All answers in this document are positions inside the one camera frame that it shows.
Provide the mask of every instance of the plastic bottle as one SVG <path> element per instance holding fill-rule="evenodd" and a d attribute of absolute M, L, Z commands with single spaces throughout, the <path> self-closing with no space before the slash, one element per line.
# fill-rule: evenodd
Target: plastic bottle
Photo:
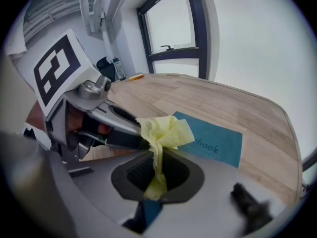
<path fill-rule="evenodd" d="M 124 80 L 126 77 L 125 77 L 125 73 L 124 73 L 124 70 L 123 70 L 123 67 L 122 67 L 122 64 L 121 64 L 119 58 L 118 57 L 114 57 L 114 59 L 112 61 L 113 61 L 113 64 L 114 64 L 115 73 L 116 73 L 117 77 L 120 80 Z"/>

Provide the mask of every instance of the yellow cloth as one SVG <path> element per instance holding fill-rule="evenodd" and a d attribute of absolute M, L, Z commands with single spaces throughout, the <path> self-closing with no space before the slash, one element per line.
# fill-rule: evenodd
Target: yellow cloth
<path fill-rule="evenodd" d="M 167 192 L 165 176 L 162 172 L 163 147 L 177 149 L 178 146 L 193 142 L 194 135 L 185 119 L 176 117 L 137 118 L 141 125 L 141 136 L 150 144 L 154 153 L 155 176 L 145 191 L 146 198 L 158 200 Z"/>

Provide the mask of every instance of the window pane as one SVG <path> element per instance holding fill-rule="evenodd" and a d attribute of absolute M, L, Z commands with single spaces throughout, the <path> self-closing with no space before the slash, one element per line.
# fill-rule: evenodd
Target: window pane
<path fill-rule="evenodd" d="M 195 46 L 192 13 L 188 0 L 161 0 L 146 14 L 153 53 L 163 52 L 170 45 L 181 49 Z"/>
<path fill-rule="evenodd" d="M 155 73 L 177 73 L 198 77 L 199 59 L 183 58 L 154 61 Z"/>

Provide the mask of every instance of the window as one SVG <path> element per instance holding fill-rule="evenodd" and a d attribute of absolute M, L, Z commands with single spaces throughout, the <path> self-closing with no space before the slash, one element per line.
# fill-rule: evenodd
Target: window
<path fill-rule="evenodd" d="M 137 13 L 150 73 L 209 78 L 202 0 L 147 0 Z"/>

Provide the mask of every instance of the window handle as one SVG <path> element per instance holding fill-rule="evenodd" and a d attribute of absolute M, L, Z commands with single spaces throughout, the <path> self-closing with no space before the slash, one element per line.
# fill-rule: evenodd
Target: window handle
<path fill-rule="evenodd" d="M 170 45 L 163 45 L 163 46 L 161 46 L 161 48 L 163 48 L 163 47 L 168 47 L 168 49 L 167 49 L 166 51 L 174 50 L 174 48 L 171 48 Z"/>

